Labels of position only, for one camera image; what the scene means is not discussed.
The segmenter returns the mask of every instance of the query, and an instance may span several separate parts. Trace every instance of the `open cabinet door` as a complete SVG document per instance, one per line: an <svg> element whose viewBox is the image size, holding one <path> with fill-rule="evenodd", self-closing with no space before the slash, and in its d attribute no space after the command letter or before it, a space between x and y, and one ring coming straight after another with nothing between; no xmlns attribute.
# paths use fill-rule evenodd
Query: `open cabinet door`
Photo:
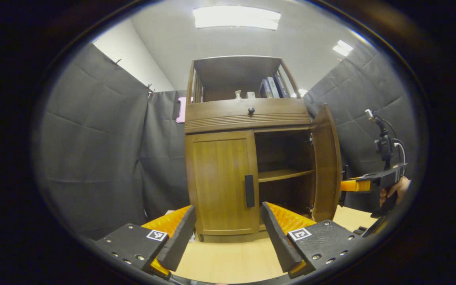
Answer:
<svg viewBox="0 0 456 285"><path fill-rule="evenodd" d="M324 104L311 125L315 153L313 220L332 220L340 196L341 161L335 123Z"/></svg>

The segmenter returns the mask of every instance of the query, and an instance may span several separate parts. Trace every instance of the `wooden shelf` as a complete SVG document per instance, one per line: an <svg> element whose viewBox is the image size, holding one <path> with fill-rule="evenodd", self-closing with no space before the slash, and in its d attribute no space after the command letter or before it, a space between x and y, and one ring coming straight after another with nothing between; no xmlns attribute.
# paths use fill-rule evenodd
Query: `wooden shelf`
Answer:
<svg viewBox="0 0 456 285"><path fill-rule="evenodd" d="M281 179L287 179L292 177L298 177L302 175L309 175L313 173L314 170L307 170L307 171L297 171L293 169L280 169L274 171L265 171L262 173L258 173L258 182L269 182Z"/></svg>

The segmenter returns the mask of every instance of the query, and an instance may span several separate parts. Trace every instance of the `white wall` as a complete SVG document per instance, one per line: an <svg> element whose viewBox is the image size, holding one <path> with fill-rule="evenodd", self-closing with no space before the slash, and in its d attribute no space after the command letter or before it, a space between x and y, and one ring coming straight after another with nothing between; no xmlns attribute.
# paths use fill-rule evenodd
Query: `white wall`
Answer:
<svg viewBox="0 0 456 285"><path fill-rule="evenodd" d="M94 40L94 46L114 62L121 59L118 63L120 67L145 85L151 83L150 88L155 88L156 92L175 90L145 47L131 19L99 36Z"/></svg>

